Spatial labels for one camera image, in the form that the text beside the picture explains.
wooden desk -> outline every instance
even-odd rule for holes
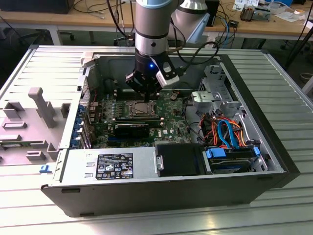
[[[104,0],[88,0],[88,5],[103,3]],[[232,11],[232,4],[234,0],[222,0],[225,12],[231,19],[239,22],[236,37],[247,38],[267,38],[267,39],[290,39],[295,40],[300,35],[303,28],[303,21],[296,21],[293,23],[287,22],[276,16],[271,16],[269,22],[252,21],[244,22],[240,20],[240,12]],[[307,1],[305,5],[293,5],[292,7],[310,7],[311,2]],[[79,10],[86,11],[84,2],[76,6]],[[107,5],[95,6],[92,10],[100,10],[107,8]],[[124,25],[126,31],[132,28],[132,18],[130,4],[122,4]],[[36,28],[47,29],[51,33],[53,43],[61,45],[59,30],[78,30],[78,31],[115,31],[115,25],[111,18],[110,12],[104,10],[105,19],[101,19],[88,13],[82,13],[74,10],[73,8],[67,15],[50,14],[50,13],[28,13],[28,12],[2,12],[0,15],[6,19],[15,28]],[[0,27],[7,27],[4,22],[0,20]],[[215,38],[221,35],[224,27],[217,19],[213,27],[207,27],[204,35]]]
[[[295,22],[288,22],[281,18],[278,18],[274,15],[271,15],[270,21],[251,21],[245,22],[240,20],[240,11],[232,11],[234,0],[222,0],[222,6],[225,10],[225,13],[230,17],[231,20],[235,20],[239,22],[239,26],[237,29],[236,37],[252,37],[252,38],[273,38],[276,39],[277,37],[284,37],[283,39],[288,39],[285,36],[295,36],[299,37],[302,29],[303,29],[303,21],[295,21]],[[293,4],[292,8],[297,7],[307,7],[309,10],[311,6],[311,1],[306,1],[304,5]],[[224,31],[224,27],[221,23],[220,19],[215,21],[215,25],[213,27],[207,27],[206,31],[216,31],[221,32]],[[309,30],[306,28],[304,31],[304,36],[307,34]]]

black cable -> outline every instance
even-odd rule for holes
[[[306,20],[306,22],[305,22],[305,24],[304,24],[304,26],[303,26],[302,32],[301,32],[301,34],[300,34],[298,40],[296,41],[296,43],[295,43],[294,46],[292,47],[292,49],[291,49],[291,51],[290,51],[290,53],[289,53],[289,55],[288,55],[288,57],[287,57],[287,62],[286,62],[286,65],[285,65],[285,67],[287,67],[287,68],[288,68],[287,64],[289,63],[290,56],[292,55],[293,51],[295,50],[296,46],[298,45],[298,42],[300,41],[300,39],[301,39],[301,37],[302,37],[302,34],[303,34],[303,32],[304,32],[304,29],[307,27],[307,23],[308,23],[308,21],[309,21],[310,15],[311,15],[312,7],[313,7],[313,1],[312,1],[310,10],[309,10],[308,18],[307,18],[307,20]]]
[[[187,87],[188,87],[189,89],[194,90],[194,88],[193,88],[188,82],[181,81],[181,82],[179,82],[179,83],[180,83],[180,84],[185,84],[185,85],[187,85]]]
[[[131,15],[132,15],[132,23],[133,23],[133,27],[131,29],[131,33],[133,32],[134,28],[135,28],[135,23],[134,23],[134,11],[133,11],[133,3],[132,0],[129,1],[129,3],[131,4]]]
[[[122,1],[121,0],[119,0],[119,9],[121,11],[121,20],[122,20],[123,32],[124,32],[124,34],[126,34],[125,33],[124,16],[123,16],[123,9],[122,9]],[[124,41],[125,41],[125,46],[127,46],[127,39],[125,38]]]
[[[184,119],[185,119],[186,125],[187,125],[187,127],[189,128],[189,130],[191,130],[193,133],[195,133],[195,134],[200,138],[200,140],[202,140],[202,141],[204,142],[204,139],[202,138],[202,136],[199,135],[194,129],[192,129],[192,128],[190,127],[191,124],[190,124],[190,125],[188,124],[188,121],[187,121],[187,118],[186,118],[186,111],[187,111],[188,101],[190,100],[190,98],[191,98],[191,95],[188,97],[188,99],[187,99],[187,101],[186,101],[186,104],[185,104]]]
[[[112,11],[112,7],[111,7],[111,4],[110,4],[109,0],[107,0],[107,4],[108,4],[108,9],[109,9],[109,11],[110,11],[111,17],[112,17],[112,19],[113,19],[113,21],[114,21],[114,24],[115,24],[117,30],[118,30],[126,39],[128,39],[129,37],[121,30],[121,28],[118,26],[118,23],[116,22],[116,19],[115,19],[115,17],[114,17],[114,13],[113,13],[113,11]]]
[[[193,62],[193,60],[196,58],[197,54],[199,53],[199,51],[204,48],[206,45],[209,45],[209,44],[213,44],[215,45],[216,47],[216,50],[214,52],[214,54],[208,58],[207,60],[204,60],[204,61],[201,61],[201,62]],[[191,60],[189,61],[188,65],[184,68],[184,70],[186,71],[191,65],[200,65],[200,64],[203,64],[203,63],[207,63],[208,61],[210,61],[211,59],[214,58],[214,56],[217,55],[217,53],[219,52],[219,45],[216,43],[216,42],[206,42],[206,43],[203,43],[195,52],[195,54],[191,57]]]
[[[183,46],[182,46],[182,47],[184,47],[184,46],[186,45],[186,38],[185,38],[184,34],[174,25],[174,22],[173,22],[172,20],[171,20],[170,24],[171,24],[171,26],[174,28],[175,43],[176,43],[176,41],[177,41],[177,34],[176,34],[176,30],[177,30],[177,31],[180,33],[180,35],[183,37],[183,40],[184,40],[184,41],[183,41]],[[204,60],[204,61],[201,61],[201,62],[193,62],[193,60],[195,59],[195,57],[197,56],[197,54],[199,53],[199,51],[200,51],[203,47],[205,47],[206,45],[208,45],[208,44],[214,44],[214,45],[215,45],[215,47],[216,47],[215,53],[214,53],[210,58],[208,58],[207,60]],[[191,58],[190,61],[185,60],[185,59],[181,56],[181,54],[179,53],[179,51],[177,51],[177,54],[178,54],[179,58],[180,58],[183,62],[187,63],[187,66],[184,68],[185,71],[186,71],[191,65],[200,65],[200,64],[203,64],[203,63],[206,63],[206,62],[210,61],[214,56],[216,56],[216,54],[218,53],[218,51],[219,51],[219,45],[218,45],[216,42],[206,42],[206,43],[203,43],[203,44],[197,49],[197,51],[195,52],[195,54],[193,55],[193,57]]]
[[[220,5],[220,7],[221,7],[221,9],[222,9],[223,11],[219,11],[219,10],[218,10],[217,12],[220,12],[220,13],[224,14],[224,17],[221,16],[221,15],[217,15],[217,16],[223,17],[223,18],[225,19],[225,21],[226,21],[226,24],[229,24],[229,21],[230,21],[229,16],[225,13],[225,9],[224,9],[224,7],[222,6],[222,4],[219,4],[219,5]],[[227,30],[227,26],[224,25],[222,21],[221,21],[221,23],[222,23],[222,25],[225,27],[225,29],[224,29],[224,31],[223,31],[223,33],[222,33],[220,39],[216,41],[216,42],[219,44],[219,46],[221,46],[221,45],[226,41],[226,38],[225,38],[224,41],[221,42],[221,40],[222,40],[222,38],[223,38],[223,36],[224,36],[226,30]]]
[[[105,3],[94,4],[94,5],[91,5],[91,6],[88,7],[88,8],[92,8],[92,7],[94,7],[94,6],[101,6],[101,5],[105,5],[105,4],[107,4],[107,3],[105,2]]]
[[[190,123],[189,126],[191,126],[191,125],[193,125],[193,124],[199,124],[199,122],[194,121],[194,122]]]
[[[227,29],[227,26],[225,25],[225,29],[224,29],[224,32],[223,32],[223,34],[221,35],[221,37],[220,37],[220,39],[217,41],[217,43],[221,46],[221,45],[223,45],[224,43],[225,43],[225,41],[226,41],[226,39],[228,40],[228,42],[225,44],[225,45],[228,45],[228,44],[230,44],[231,42],[233,42],[233,41],[229,41],[229,39],[231,38],[231,37],[235,37],[235,33],[236,33],[236,31],[235,31],[235,27],[233,27],[234,28],[234,33],[230,36],[230,37],[225,37],[225,39],[224,39],[224,41],[222,41],[221,42],[221,40],[222,40],[222,37],[223,37],[223,35],[224,35],[224,33],[226,32],[226,29]]]
[[[237,32],[237,28],[233,27],[233,29],[234,29],[234,33],[227,40],[229,40],[231,37],[233,37],[233,39],[231,41],[228,41],[226,44],[224,44],[224,42],[226,41],[226,39],[225,39],[223,42],[221,42],[221,44],[228,45],[231,43],[230,47],[232,47],[232,44],[235,40],[235,33]]]
[[[28,46],[30,46],[30,44],[28,43],[28,41],[26,41],[26,39],[23,38],[23,37],[18,33],[18,31],[16,31],[15,28],[13,28],[1,15],[0,15],[0,18],[1,18],[1,19],[3,20],[3,22],[5,22],[20,38],[22,38],[23,41],[26,42],[26,44],[27,44]]]
[[[300,45],[296,48],[296,50],[291,54],[289,60],[287,60],[285,64],[285,70],[289,68],[289,66],[293,63],[293,61],[296,59],[299,52],[302,50],[302,48],[306,45],[310,37],[313,35],[313,27],[310,29],[308,34],[304,37],[304,39],[301,41]]]

blue latch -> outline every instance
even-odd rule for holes
[[[80,128],[81,128],[81,126],[80,126],[80,125],[78,125],[78,124],[74,124],[74,131],[79,131],[79,130],[80,130]]]
[[[258,147],[253,147],[253,150],[254,150],[257,157],[259,157],[261,155],[261,152],[260,152]]]
[[[81,112],[84,112],[85,111],[85,107],[81,104],[78,105],[78,112],[81,113]]]
[[[73,146],[77,146],[78,145],[78,140],[70,140],[69,144],[73,147]]]
[[[78,117],[78,118],[75,118],[75,123],[76,124],[80,124],[80,123],[82,123],[82,119],[80,118],[80,117]]]
[[[209,148],[206,150],[207,158],[225,158],[226,153],[222,148]]]
[[[52,173],[49,165],[42,165],[39,173]]]
[[[77,132],[73,132],[73,133],[72,133],[72,139],[74,139],[74,138],[76,138],[76,137],[78,137],[78,133],[77,133]]]

floor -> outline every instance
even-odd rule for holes
[[[25,35],[34,33],[35,30],[17,29],[17,32],[20,35]],[[4,33],[6,34],[6,39],[0,40],[0,86],[2,86],[7,80],[8,76],[11,74],[28,48],[26,42],[23,42],[24,45],[20,45],[18,40],[19,36],[13,30],[6,29]],[[91,44],[88,32],[74,31],[73,34],[75,36],[74,41],[71,41],[68,35],[62,35],[64,45],[113,46],[113,40],[116,38],[115,33],[94,32],[96,43]],[[35,38],[30,38],[27,39],[27,42],[28,44],[32,44],[34,40]],[[254,49],[256,48],[258,42],[259,40],[257,39],[247,39],[245,41],[244,48]],[[295,41],[289,41],[286,49],[281,49],[281,46],[285,44],[283,40],[267,40],[263,45],[263,49],[267,50],[281,65],[284,65],[290,49],[294,43]],[[52,42],[41,40],[40,44],[51,45]],[[304,51],[303,54],[299,54],[288,70],[289,75],[293,78],[299,87],[303,87],[306,82],[306,80],[300,78],[300,74],[304,72],[313,73],[313,65],[310,64],[306,58],[310,53],[312,53],[312,49]]]

power supply label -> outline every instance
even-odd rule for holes
[[[132,153],[100,154],[97,163],[97,180],[130,179],[134,177]]]

